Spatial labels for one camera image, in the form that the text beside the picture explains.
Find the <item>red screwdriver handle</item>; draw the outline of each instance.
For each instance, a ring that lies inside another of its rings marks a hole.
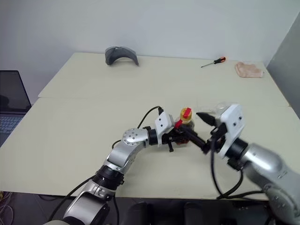
[[[225,57],[221,57],[220,59],[217,59],[214,61],[214,64],[220,63],[220,62],[225,62],[226,58]]]

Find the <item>floor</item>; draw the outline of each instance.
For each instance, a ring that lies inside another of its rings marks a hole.
[[[47,222],[50,214],[61,199],[53,199],[51,196],[13,193],[10,206],[14,209],[14,219],[12,225],[42,225]],[[208,216],[209,225],[231,225],[222,222],[224,219],[234,218],[238,225],[263,225],[268,217],[266,210],[260,204],[250,204],[246,201],[217,201],[217,200],[184,200],[184,199],[137,199],[137,198],[117,198],[120,209],[120,221],[124,218],[126,211],[132,205],[145,201],[153,205],[155,211],[164,216],[176,216],[182,211],[186,202],[195,202],[202,206]],[[55,219],[62,218],[64,211],[72,200],[68,200],[58,211]],[[116,212],[113,202],[109,202],[111,208],[106,218],[105,225],[116,224]],[[11,212],[6,210],[2,220],[5,225],[11,223]]]

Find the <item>white wall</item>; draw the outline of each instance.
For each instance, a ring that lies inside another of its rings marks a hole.
[[[0,69],[18,69],[32,102],[73,52],[124,45],[140,55],[263,61],[298,0],[0,0]]]

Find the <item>screwdriver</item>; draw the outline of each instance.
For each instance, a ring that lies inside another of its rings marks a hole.
[[[212,63],[209,63],[209,64],[206,64],[204,66],[201,66],[201,68],[205,67],[205,66],[208,66],[208,65],[211,65],[211,64],[217,64],[217,63],[225,62],[225,60],[226,60],[225,57],[221,57],[220,59],[217,59],[217,60],[213,61]]]

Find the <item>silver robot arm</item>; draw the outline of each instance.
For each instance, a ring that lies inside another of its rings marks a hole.
[[[285,223],[300,225],[300,175],[292,171],[273,151],[239,138],[245,126],[241,106],[223,107],[212,116],[197,113],[215,126],[212,137],[218,140],[215,151],[228,165],[243,170],[247,177],[267,195],[276,217]]]
[[[80,194],[68,207],[62,221],[50,221],[46,225],[100,225],[104,222],[109,207],[107,202],[114,196],[117,187],[135,160],[137,153],[149,145],[170,143],[168,133],[174,128],[171,115],[162,112],[155,120],[155,129],[129,129],[113,148],[102,167],[87,182]],[[181,140],[182,135],[174,136]]]

